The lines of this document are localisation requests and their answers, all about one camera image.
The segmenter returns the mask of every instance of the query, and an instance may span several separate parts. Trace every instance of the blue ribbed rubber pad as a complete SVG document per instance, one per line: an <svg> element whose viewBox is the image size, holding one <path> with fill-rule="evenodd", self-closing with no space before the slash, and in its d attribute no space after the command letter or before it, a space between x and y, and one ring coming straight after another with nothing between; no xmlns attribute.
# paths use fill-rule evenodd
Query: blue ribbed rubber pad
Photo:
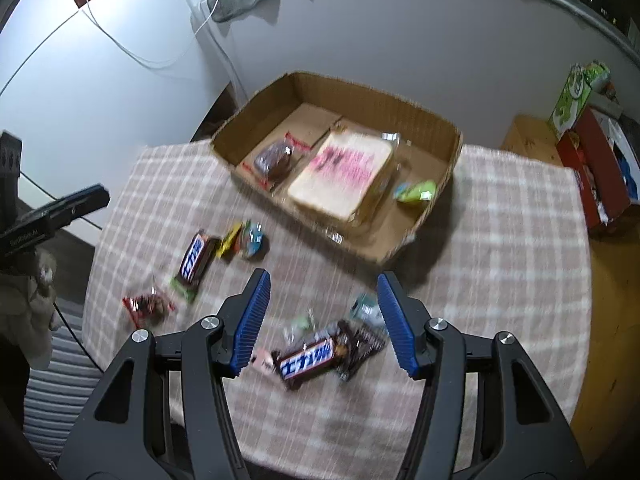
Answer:
<svg viewBox="0 0 640 480"><path fill-rule="evenodd" d="M260 332L270 297L271 277L265 270L234 334L234 352L229 366L236 376L240 375L240 370L249 364L249 358L254 351L255 340Z"/></svg>
<svg viewBox="0 0 640 480"><path fill-rule="evenodd" d="M398 364L407 371L409 377L414 377L418 371L418 361L415 359L415 336L384 274L378 276L378 304L385 319L386 330L394 346Z"/></svg>

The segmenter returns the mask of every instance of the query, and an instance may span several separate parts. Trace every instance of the checkered tablecloth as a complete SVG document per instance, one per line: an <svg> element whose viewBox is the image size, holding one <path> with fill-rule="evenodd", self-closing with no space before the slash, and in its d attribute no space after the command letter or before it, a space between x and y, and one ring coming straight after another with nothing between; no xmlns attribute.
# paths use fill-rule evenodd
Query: checkered tablecloth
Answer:
<svg viewBox="0 0 640 480"><path fill-rule="evenodd" d="M376 273L238 187L207 142L146 150L117 199L95 251L82 334L107 366L133 326L120 299L166 286L199 228L221 235L236 219L260 221L270 250L258 264L213 261L196 302L179 303L158 330L184 330L271 273L271 303L257 345L283 346L282 325L312 309L320 324L344 316ZM506 152L465 146L452 184L416 242L392 266L409 295L461 332L513 332L571 419L587 363L590 260L575 179ZM458 466L468 463L476 391L468 376ZM287 392L246 368L225 382L238 443L252 462L300 478L394 478L411 435L422 383L389 345L349 382L335 374ZM172 416L182 421L172 383Z"/></svg>

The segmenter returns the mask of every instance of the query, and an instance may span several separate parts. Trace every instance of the brown cardboard tray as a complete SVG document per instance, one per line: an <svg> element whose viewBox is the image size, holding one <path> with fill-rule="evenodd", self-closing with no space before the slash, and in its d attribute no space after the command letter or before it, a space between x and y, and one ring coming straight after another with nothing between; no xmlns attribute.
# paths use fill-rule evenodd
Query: brown cardboard tray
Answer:
<svg viewBox="0 0 640 480"><path fill-rule="evenodd" d="M255 156L264 147L284 138L287 132L311 146L312 155L338 121L364 132L399 133L402 142L396 157L400 170L395 182L436 181L436 195L426 208L400 206L387 192L365 236L336 237L291 201L282 199L287 182L302 170L305 159L283 183L269 190L246 169L253 166ZM340 240L337 246L341 249L382 266L414 239L433 209L460 156L462 134L449 121L399 97L336 78L295 72L256 93L220 128L211 146L233 176L278 208L323 237Z"/></svg>

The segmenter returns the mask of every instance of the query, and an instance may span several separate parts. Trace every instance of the green snack package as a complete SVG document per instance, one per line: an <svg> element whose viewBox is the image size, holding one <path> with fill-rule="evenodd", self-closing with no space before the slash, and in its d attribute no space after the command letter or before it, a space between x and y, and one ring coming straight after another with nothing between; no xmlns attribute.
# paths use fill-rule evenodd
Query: green snack package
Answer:
<svg viewBox="0 0 640 480"><path fill-rule="evenodd" d="M401 203L416 204L429 202L436 194L436 183L433 180L425 180L418 184L405 182L396 187L394 198Z"/></svg>

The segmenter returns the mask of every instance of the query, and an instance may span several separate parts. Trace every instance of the wooden surface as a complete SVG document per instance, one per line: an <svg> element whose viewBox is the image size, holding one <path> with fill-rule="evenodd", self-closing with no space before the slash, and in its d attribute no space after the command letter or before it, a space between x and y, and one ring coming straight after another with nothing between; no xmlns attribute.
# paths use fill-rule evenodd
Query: wooden surface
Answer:
<svg viewBox="0 0 640 480"><path fill-rule="evenodd" d="M561 166L545 121L517 116L502 149ZM632 423L640 400L640 236L590 238L592 314L589 361L571 422L587 464Z"/></svg>

